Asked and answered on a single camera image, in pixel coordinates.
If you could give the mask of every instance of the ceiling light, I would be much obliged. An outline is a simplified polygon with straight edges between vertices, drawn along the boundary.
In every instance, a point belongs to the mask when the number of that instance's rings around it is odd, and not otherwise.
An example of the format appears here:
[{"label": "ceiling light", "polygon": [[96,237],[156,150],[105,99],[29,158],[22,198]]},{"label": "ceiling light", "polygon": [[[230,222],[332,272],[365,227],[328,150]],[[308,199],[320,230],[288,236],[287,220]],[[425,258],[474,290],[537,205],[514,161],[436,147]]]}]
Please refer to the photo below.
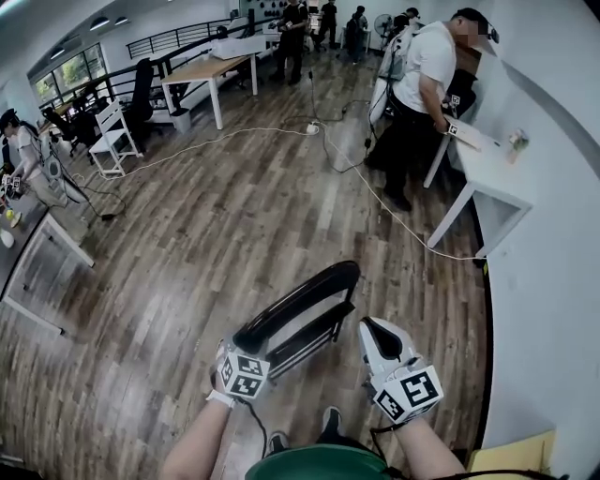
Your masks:
[{"label": "ceiling light", "polygon": [[90,32],[92,30],[96,30],[97,28],[100,28],[101,26],[106,25],[108,22],[109,22],[109,19],[107,19],[106,17],[98,17],[98,18],[96,18],[92,22],[92,26],[90,26]]},{"label": "ceiling light", "polygon": [[58,47],[58,48],[52,50],[52,55],[50,55],[50,59],[53,60],[54,58],[62,55],[64,52],[65,52],[65,49],[63,47]]}]

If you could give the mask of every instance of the railing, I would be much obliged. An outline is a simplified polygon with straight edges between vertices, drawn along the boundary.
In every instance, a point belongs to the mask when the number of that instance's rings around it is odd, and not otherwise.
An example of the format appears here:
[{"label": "railing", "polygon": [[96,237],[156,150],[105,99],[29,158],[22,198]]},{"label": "railing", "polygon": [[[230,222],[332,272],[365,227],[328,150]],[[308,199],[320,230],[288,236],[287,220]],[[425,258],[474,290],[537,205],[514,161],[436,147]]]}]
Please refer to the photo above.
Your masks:
[{"label": "railing", "polygon": [[[260,22],[254,22],[254,19],[252,17],[250,17],[250,18],[248,18],[247,25],[242,25],[240,27],[233,28],[231,30],[227,30],[227,34],[229,35],[229,34],[232,34],[235,32],[242,32],[242,31],[247,30],[250,35],[254,35],[255,27],[257,25],[261,25],[263,23],[268,23],[268,22],[271,22],[271,20],[263,20]],[[218,38],[220,38],[220,36],[217,35],[217,28],[215,27],[215,32],[211,36],[196,40],[192,43],[189,43],[186,46],[181,47],[180,49],[177,49],[173,52],[167,53],[166,55],[162,56],[161,58],[159,58],[157,60],[151,61],[151,65],[155,68],[154,78],[163,79],[167,75],[171,75],[174,70],[182,67],[183,65],[186,65],[187,63],[189,63],[192,60],[195,60],[196,58],[198,58],[201,55],[207,54],[208,52],[210,52],[210,49],[206,49],[201,52],[198,52],[198,53],[190,56],[186,60],[182,61],[181,63],[177,64],[176,66],[173,66],[171,63],[172,59],[175,56],[181,55],[182,53],[185,53],[185,52],[189,52],[190,50],[193,50],[196,47],[200,47],[201,45],[210,43],[212,40],[216,40]],[[94,87],[92,95],[94,95],[94,97],[96,97],[96,99],[98,99],[99,97],[109,97],[111,99],[111,101],[114,101],[117,97],[121,97],[124,95],[131,95],[131,94],[133,94],[133,90],[125,91],[125,92],[117,92],[117,91],[115,91],[115,87],[130,84],[130,83],[135,83],[135,79],[129,79],[129,80],[124,80],[124,81],[121,79],[119,81],[119,79],[116,79],[116,77],[122,77],[123,75],[133,73],[136,71],[136,69],[137,69],[136,66],[123,68],[122,70],[108,73],[106,75],[103,75],[102,77],[98,77],[97,79],[94,79],[91,82],[83,83],[75,88],[72,88],[72,89],[66,91],[66,92],[61,92],[61,96],[56,96],[56,97],[52,98],[51,100],[42,104],[39,108],[41,110],[45,109],[48,106],[52,106],[54,108],[53,103],[56,100],[60,100],[62,97],[68,98],[71,94],[74,97],[76,97],[76,96],[78,96],[79,93],[81,93],[86,88],[92,89],[91,87]],[[198,88],[200,88],[200,86],[201,85],[199,85],[198,87],[194,88],[193,90],[191,90],[189,92],[186,92],[185,90],[187,89],[187,86],[185,84],[170,85],[170,89],[173,94],[173,105],[175,106],[175,108],[178,108],[180,106],[179,102],[181,100],[183,100],[185,97],[191,95],[194,91],[196,91]],[[165,100],[164,93],[163,93],[162,87],[160,85],[153,86],[152,90],[153,91],[156,90],[156,93],[154,95],[151,94],[151,98],[150,98],[151,101],[152,100]],[[156,105],[153,105],[153,109],[154,110],[167,110],[167,107],[166,106],[157,107]]]},{"label": "railing", "polygon": [[136,57],[146,56],[161,50],[185,47],[198,40],[211,37],[217,33],[220,26],[227,26],[230,22],[231,20],[227,19],[197,23],[134,41],[127,45],[129,57],[133,60]]}]

